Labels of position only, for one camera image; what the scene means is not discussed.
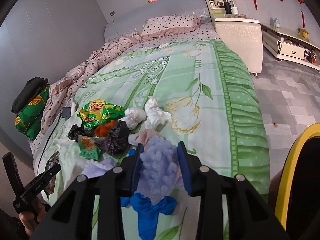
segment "purple fluffy cloth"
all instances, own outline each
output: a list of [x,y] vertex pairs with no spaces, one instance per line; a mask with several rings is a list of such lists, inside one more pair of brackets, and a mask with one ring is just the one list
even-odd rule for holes
[[150,198],[153,205],[169,195],[180,176],[177,147],[162,137],[154,136],[148,149],[140,154],[142,169],[137,192]]
[[86,175],[89,179],[104,175],[107,171],[110,171],[117,164],[114,159],[107,158],[101,162],[89,160],[81,174]]

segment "black thermos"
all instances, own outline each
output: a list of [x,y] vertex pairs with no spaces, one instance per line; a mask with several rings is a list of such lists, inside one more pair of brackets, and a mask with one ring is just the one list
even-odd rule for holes
[[231,14],[231,5],[228,0],[223,0],[223,5],[226,10],[226,14]]

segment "lavender sponge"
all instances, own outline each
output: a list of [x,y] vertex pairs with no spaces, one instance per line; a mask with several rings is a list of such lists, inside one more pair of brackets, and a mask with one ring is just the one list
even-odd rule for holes
[[153,205],[169,195],[180,175],[177,147],[162,137],[154,136],[146,151],[140,154],[142,169],[137,192],[148,197]]

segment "polka dot pillow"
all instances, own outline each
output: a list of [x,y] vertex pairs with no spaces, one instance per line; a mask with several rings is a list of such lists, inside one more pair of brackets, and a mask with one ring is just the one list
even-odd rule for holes
[[143,41],[150,41],[158,37],[193,32],[201,25],[200,20],[199,16],[183,15],[151,18],[146,22],[141,38]]

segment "green bedspread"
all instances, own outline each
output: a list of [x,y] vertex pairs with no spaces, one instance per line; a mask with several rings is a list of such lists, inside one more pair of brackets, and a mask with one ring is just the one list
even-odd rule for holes
[[[239,56],[223,42],[176,42],[120,56],[92,76],[75,99],[80,107],[99,98],[125,108],[143,108],[151,95],[172,114],[172,120],[157,129],[166,139],[173,144],[184,141],[188,152],[202,164],[225,176],[244,174],[260,194],[268,193],[268,142],[252,79]],[[76,114],[60,122],[44,153],[42,162],[58,150],[62,166],[51,204],[81,173],[85,162],[77,143],[66,139],[75,123],[81,123]],[[156,239],[194,240],[200,198],[190,198],[178,189],[172,196],[179,204],[171,216],[159,215]],[[96,199],[93,239],[97,203]],[[130,207],[122,208],[122,214],[126,239],[140,239],[137,213]],[[227,217],[224,199],[225,239]]]

